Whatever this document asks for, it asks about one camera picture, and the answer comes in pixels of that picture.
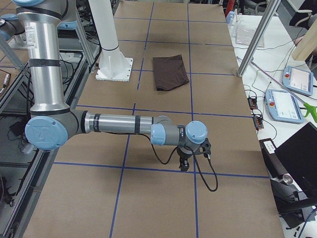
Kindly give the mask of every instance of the brown cloth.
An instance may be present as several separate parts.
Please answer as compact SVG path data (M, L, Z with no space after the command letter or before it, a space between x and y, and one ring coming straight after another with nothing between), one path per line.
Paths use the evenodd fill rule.
M170 91L189 82L182 55L153 58L157 91Z

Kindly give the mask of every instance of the computer screen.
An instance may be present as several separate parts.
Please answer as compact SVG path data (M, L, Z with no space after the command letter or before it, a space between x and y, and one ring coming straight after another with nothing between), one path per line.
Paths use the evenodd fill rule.
M317 195L317 128L307 123L275 153L307 197Z

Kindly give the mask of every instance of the blue joint cap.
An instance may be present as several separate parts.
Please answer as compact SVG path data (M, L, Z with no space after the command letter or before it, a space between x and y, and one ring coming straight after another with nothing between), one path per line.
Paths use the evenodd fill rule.
M77 27L76 21L62 22L57 28L58 30L75 30Z
M1 16L1 18L3 20L5 20L5 21L18 20L19 19L15 14L12 14L12 13L4 14L4 15Z
M19 6L35 6L41 4L45 0L12 0L15 4Z
M207 137L207 134L207 127L200 121L194 120L188 123L186 126L186 136L191 142L195 144L200 145L203 143Z
M0 37L4 40L4 41L8 41L11 39L11 36L9 34L7 34L4 31L0 31Z
M56 119L38 116L29 120L25 126L28 141L42 150L53 150L66 143L68 133Z
M166 132L162 124L151 125L151 144L163 145L166 140Z

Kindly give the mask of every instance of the green object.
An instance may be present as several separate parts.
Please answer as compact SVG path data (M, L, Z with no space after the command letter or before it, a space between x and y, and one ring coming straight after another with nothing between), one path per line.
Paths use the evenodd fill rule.
M304 103L304 107L307 110L307 113L305 117L307 117L310 114L312 114L312 117L314 118L314 121L317 123L317 112L316 112L316 107L309 105L308 103Z

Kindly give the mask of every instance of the white cylindrical post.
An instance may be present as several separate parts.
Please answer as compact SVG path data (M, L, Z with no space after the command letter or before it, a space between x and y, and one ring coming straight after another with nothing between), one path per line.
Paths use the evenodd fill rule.
M129 81L132 58L125 58L119 49L110 0L89 0L102 47L96 79Z

